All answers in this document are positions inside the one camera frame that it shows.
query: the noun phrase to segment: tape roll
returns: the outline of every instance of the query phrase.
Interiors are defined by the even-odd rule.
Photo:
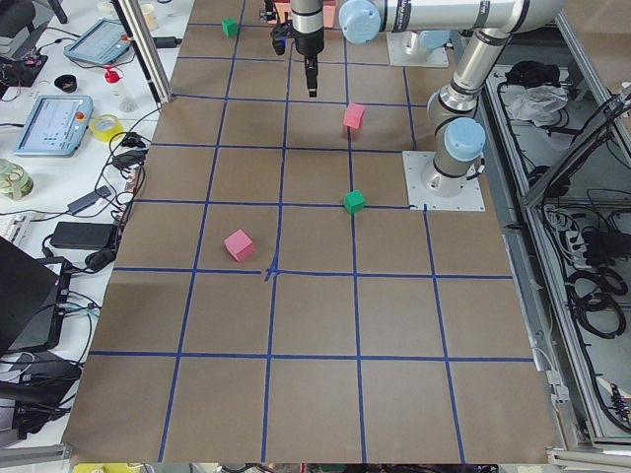
[[[112,138],[121,139],[124,131],[118,117],[110,114],[99,115],[90,120],[90,130],[99,141],[106,143],[111,141]]]

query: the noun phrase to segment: white table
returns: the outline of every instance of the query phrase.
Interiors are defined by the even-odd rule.
[[[152,31],[154,36],[182,37],[188,23],[188,17],[194,0],[177,0],[167,4],[154,3],[159,27]],[[60,28],[75,34],[81,34],[91,27],[100,17],[97,8],[97,0],[66,0],[63,8],[68,15],[68,24],[60,25],[53,18],[50,26]],[[47,30],[42,35],[37,45],[48,44],[65,34],[55,30]],[[63,55],[63,46],[70,41],[60,44],[52,44],[46,47],[42,53],[48,55],[48,62],[33,87],[22,89],[20,96],[14,101],[0,102],[0,116],[3,122],[24,123],[31,112],[37,97],[41,95],[61,95],[54,85],[54,79],[62,74],[73,74],[77,77],[78,90],[75,94],[91,96],[94,101],[93,116],[103,113],[113,113],[120,117],[123,128],[128,130],[139,118],[156,109],[149,87],[138,60],[120,67],[124,74],[123,80],[130,90],[134,92],[139,107],[130,113],[124,113],[116,109],[104,78],[104,69],[82,69],[73,64]],[[163,66],[170,77],[175,68],[179,49],[160,49],[159,54]],[[126,53],[121,59],[124,62],[131,58],[131,53]],[[12,88],[5,94],[4,100],[14,96],[17,89]],[[155,130],[159,114],[156,112],[143,120],[136,128],[139,134],[151,139]],[[69,202],[91,192],[94,189],[102,166],[108,157],[107,143],[99,141],[90,131],[77,152],[69,158],[48,157],[18,157],[13,154],[13,148],[20,135],[20,129],[0,127],[0,156],[25,168],[33,177],[35,188],[32,194],[21,201],[12,201],[2,198],[0,201],[0,213],[18,212],[26,209],[37,209],[46,212],[63,212]],[[108,169],[106,177],[117,189],[122,190],[124,180],[116,169]],[[93,206],[79,215],[93,215],[102,207]],[[92,219],[77,219],[63,216],[60,219],[42,223],[31,223],[26,237],[20,243],[21,249],[33,257],[42,257],[41,242],[51,234],[58,221],[81,221],[95,223],[111,223],[112,218],[109,208],[99,216]],[[85,257],[91,251],[82,250],[54,250],[55,255],[64,256],[66,259],[83,267]],[[96,275],[74,276],[71,289],[84,294],[99,303],[103,301],[107,282],[111,275],[111,266]],[[77,315],[64,320],[59,345],[52,350],[57,356],[67,360],[78,360],[83,353],[86,344],[89,343],[92,333],[89,334],[89,322],[87,315]],[[77,384],[72,387],[68,395],[72,395]],[[12,447],[47,446],[60,443],[61,436],[68,422],[68,416],[64,416],[55,422],[47,423],[36,435],[29,435]]]

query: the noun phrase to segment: bottle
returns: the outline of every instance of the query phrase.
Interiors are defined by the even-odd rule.
[[[0,159],[0,194],[20,200],[33,190],[33,180],[20,166]]]
[[[134,111],[138,108],[138,103],[129,94],[129,91],[122,82],[120,74],[113,69],[114,66],[106,66],[105,81],[109,84],[114,99],[118,102],[121,111]]]

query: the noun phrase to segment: mounting plate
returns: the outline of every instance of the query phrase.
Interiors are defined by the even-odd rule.
[[[444,47],[434,49],[429,56],[420,57],[410,55],[403,47],[404,33],[387,33],[387,53],[390,58],[390,66],[417,66],[417,67],[441,67],[450,66],[447,50]]]
[[[439,197],[431,193],[421,182],[423,167],[434,159],[435,152],[404,151],[403,168],[407,185],[407,200],[412,210],[448,210],[460,212],[484,212],[484,199],[477,179],[468,180],[462,192],[456,197]]]

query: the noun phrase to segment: blue joint cap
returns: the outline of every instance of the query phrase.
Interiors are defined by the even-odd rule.
[[[382,27],[379,9],[369,0],[348,0],[339,9],[338,18],[344,36],[353,44],[375,39]]]
[[[484,143],[486,132],[473,118],[457,118],[445,131],[447,152],[462,163],[468,163],[480,156]]]
[[[450,40],[452,32],[450,30],[427,30],[421,32],[420,41],[421,46],[426,49],[438,49],[443,47],[447,41]]]

